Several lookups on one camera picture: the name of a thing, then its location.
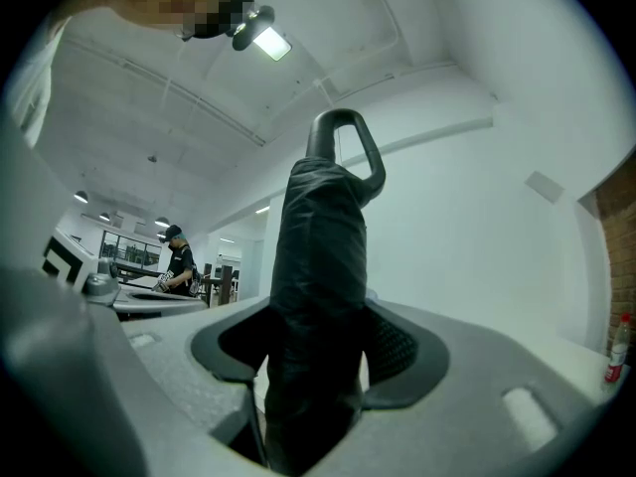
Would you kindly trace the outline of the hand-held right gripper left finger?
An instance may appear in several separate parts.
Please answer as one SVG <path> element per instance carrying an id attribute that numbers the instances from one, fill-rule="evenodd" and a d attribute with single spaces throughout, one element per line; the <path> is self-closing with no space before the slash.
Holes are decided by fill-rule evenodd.
<path id="1" fill-rule="evenodd" d="M 223 347 L 264 309 L 121 323 L 83 286 L 98 260 L 57 230 L 69 191 L 20 136 L 1 140 L 1 472 L 263 476 L 253 368 Z"/>

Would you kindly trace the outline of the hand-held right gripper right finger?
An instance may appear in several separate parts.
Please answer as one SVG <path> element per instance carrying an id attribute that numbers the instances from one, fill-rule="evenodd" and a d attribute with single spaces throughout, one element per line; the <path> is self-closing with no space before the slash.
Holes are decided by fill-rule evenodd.
<path id="1" fill-rule="evenodd" d="M 368 306 L 409 334 L 417 355 L 368 390 L 321 476 L 549 475 L 605 413 L 507 335 L 388 301 Z"/>

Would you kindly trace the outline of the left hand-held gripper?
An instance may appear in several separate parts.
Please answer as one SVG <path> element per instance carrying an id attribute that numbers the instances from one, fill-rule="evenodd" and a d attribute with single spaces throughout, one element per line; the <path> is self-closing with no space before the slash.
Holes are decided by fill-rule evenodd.
<path id="1" fill-rule="evenodd" d="M 121 321 L 176 316 L 206 308 L 198 298 L 120 283 L 112 259 L 96 256 L 59 230 L 54 231 L 45 248 L 42 269 L 87 302 L 112 309 Z"/>

